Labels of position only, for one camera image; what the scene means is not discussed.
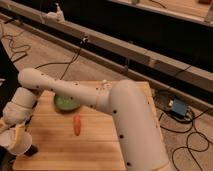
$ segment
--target cable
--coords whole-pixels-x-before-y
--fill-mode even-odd
[[[192,67],[192,65],[189,65],[189,66],[186,67],[185,69],[182,69],[182,70],[178,71],[177,73],[175,73],[172,77],[176,78],[178,75],[180,75],[181,73],[187,71],[187,70],[188,70],[189,68],[191,68],[191,67]],[[157,91],[156,91],[156,94],[159,94],[160,92],[169,92],[171,88],[172,88],[172,86],[169,86],[169,87],[166,88],[166,89],[157,90]]]
[[[13,61],[13,63],[18,62],[19,60],[25,58],[28,55],[27,52],[31,49],[31,46],[30,45],[15,46],[14,41],[14,38],[21,36],[24,33],[24,31],[21,31],[17,35],[5,34],[2,22],[1,22],[1,29],[2,29],[1,40],[6,39],[9,41],[9,48],[12,52],[10,59],[12,60],[16,55],[21,54],[21,56],[19,56],[16,60]]]
[[[160,118],[159,118],[159,121],[161,121],[161,119],[163,118],[163,115],[164,115],[164,114],[166,114],[165,111],[162,112],[162,114],[161,114],[161,116],[160,116]],[[171,115],[168,115],[168,114],[166,114],[166,115],[167,115],[168,117],[170,117],[171,119],[175,120],[175,121],[178,122],[178,123],[181,123],[181,124],[190,124],[190,127],[189,127],[188,129],[184,130],[184,131],[177,131],[177,130],[172,130],[172,129],[170,129],[170,128],[167,128],[167,127],[165,127],[165,126],[160,125],[160,127],[161,127],[162,129],[164,129],[164,130],[166,130],[166,131],[169,131],[169,132],[172,132],[172,133],[176,133],[176,134],[185,134],[185,133],[188,133],[189,131],[192,130],[192,128],[193,128],[192,120],[191,120],[191,121],[187,121],[188,123],[184,123],[183,121],[182,121],[182,122],[178,121],[177,118],[172,117]]]
[[[73,64],[78,59],[80,52],[82,50],[82,46],[85,45],[87,42],[88,42],[88,38],[83,38],[80,41],[80,45],[79,45],[77,52],[74,54],[74,56],[72,57],[72,59],[69,62],[50,62],[50,63],[39,65],[39,66],[35,67],[35,69],[49,66],[49,65],[67,65],[67,67],[65,68],[65,71],[63,72],[62,76],[60,77],[60,79],[62,80],[65,77],[70,65]]]
[[[76,53],[76,57],[75,57],[75,55],[74,55],[73,59],[68,63],[68,65],[67,65],[67,67],[66,67],[64,73],[62,74],[62,76],[61,76],[61,78],[60,78],[61,80],[65,77],[65,75],[66,75],[66,73],[67,73],[67,71],[68,71],[70,65],[71,65],[72,63],[74,63],[74,62],[78,59],[78,57],[79,57],[79,55],[80,55],[80,52],[81,52],[81,49],[82,49],[82,48],[79,47],[78,52]]]
[[[160,5],[162,8],[164,8],[164,9],[167,9],[167,7],[165,6],[165,5],[163,5],[162,3],[160,3],[160,2],[157,2],[157,1],[155,1],[155,0],[149,0],[150,2],[153,2],[153,3],[156,3],[156,4],[158,4],[158,5]]]
[[[209,109],[203,111],[202,113],[200,113],[199,115],[195,116],[195,112],[194,112],[191,108],[189,108],[189,113],[191,114],[191,117],[192,117],[192,118],[190,118],[190,120],[188,121],[188,124],[191,124],[191,126],[190,126],[190,128],[189,128],[188,130],[186,130],[186,131],[171,130],[171,129],[165,128],[165,127],[163,127],[163,126],[161,125],[161,128],[162,128],[162,129],[165,129],[165,130],[167,130],[167,131],[169,131],[169,132],[173,132],[173,133],[187,133],[187,132],[191,131],[192,129],[195,130],[194,132],[191,132],[190,134],[187,135],[187,138],[186,138],[186,146],[178,147],[178,148],[176,148],[176,149],[172,152],[172,162],[173,162],[173,165],[174,165],[174,167],[176,168],[176,170],[178,170],[178,171],[180,170],[180,169],[178,168],[176,162],[175,162],[175,154],[176,154],[176,152],[179,151],[179,150],[181,150],[181,149],[187,149],[188,153],[190,154],[190,156],[192,157],[192,159],[194,160],[194,162],[197,164],[197,166],[199,167],[199,169],[200,169],[201,171],[203,171],[203,169],[202,169],[200,163],[199,163],[198,160],[195,158],[195,156],[193,155],[192,152],[205,152],[205,151],[207,151],[207,150],[209,149],[210,144],[213,145],[213,142],[210,141],[210,140],[207,138],[207,136],[206,136],[205,134],[203,134],[202,132],[198,131],[198,129],[196,128],[196,122],[195,122],[195,121],[196,121],[198,118],[200,118],[201,116],[203,116],[206,112],[211,111],[211,110],[213,110],[213,108],[209,108]],[[165,114],[165,112],[162,112],[161,116],[159,117],[159,121],[161,121],[161,119],[162,119],[162,117],[163,117],[164,114]],[[196,149],[196,148],[190,147],[189,140],[190,140],[190,138],[192,137],[192,135],[195,135],[195,134],[198,134],[202,139],[204,139],[204,140],[207,142],[207,146],[206,146],[205,148],[203,148],[203,149]]]

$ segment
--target wooden cutting board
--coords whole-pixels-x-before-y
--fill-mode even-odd
[[[80,84],[101,87],[101,82]],[[138,82],[138,85],[146,93],[156,118],[149,84]],[[28,127],[39,152],[32,157],[17,157],[14,170],[125,171],[112,117],[86,106],[69,114],[60,114],[54,108],[53,96],[47,91],[42,94]],[[75,136],[73,131],[75,114],[81,116],[80,136]]]

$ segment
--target floor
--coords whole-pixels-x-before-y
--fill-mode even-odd
[[[18,35],[20,32],[23,31],[22,28],[14,26],[12,24],[4,25],[4,31],[7,34]],[[62,61],[69,61],[71,57],[73,57],[74,53],[55,45],[49,41],[42,39],[41,37],[37,37],[27,31],[24,31],[20,36],[14,37],[15,45],[23,45],[28,44],[31,46],[31,49],[27,52],[28,56],[17,63],[15,63],[16,67],[21,70],[26,67],[36,67],[38,65],[47,63],[47,62],[62,62]],[[8,47],[8,41],[3,40],[3,44],[8,52],[11,55],[10,48]],[[59,78],[62,73],[64,72],[65,66],[64,65],[51,65],[47,67],[40,68],[43,72],[55,77]],[[82,56],[79,56],[77,61],[72,64],[65,75],[65,80],[71,81],[80,81],[80,80],[121,80],[125,79],[126,77],[118,74],[116,72],[111,71],[108,68],[105,68],[97,63],[94,63],[91,60],[87,60]],[[194,109],[196,114],[199,114],[200,111]],[[204,115],[196,121],[196,127],[202,133],[204,133],[209,140],[213,141],[213,117],[209,115]],[[173,129],[173,130],[185,130],[189,127],[189,125],[183,125],[175,122],[174,120],[170,119],[167,116],[164,116],[161,119],[161,125]],[[186,145],[186,134],[176,134],[172,132],[168,132],[162,129],[166,149],[168,151],[169,157],[172,160],[172,152],[174,149],[180,146]],[[197,134],[192,134],[192,137],[189,139],[190,147],[203,149],[206,147],[207,143],[204,139],[202,139]],[[199,161],[200,165],[202,166],[204,171],[212,171],[212,156],[213,156],[213,147],[204,152],[192,152],[196,159]],[[181,149],[175,154],[175,162],[178,168],[181,171],[199,171],[199,167],[196,163],[192,160],[189,152],[186,149]]]

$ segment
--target green bowl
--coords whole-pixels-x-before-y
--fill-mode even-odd
[[[62,112],[71,112],[78,109],[81,104],[79,101],[55,94],[54,96],[55,107]]]

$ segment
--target carrot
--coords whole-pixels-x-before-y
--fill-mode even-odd
[[[74,133],[76,136],[79,136],[81,133],[81,118],[80,115],[75,115],[73,117],[73,127],[74,127]]]

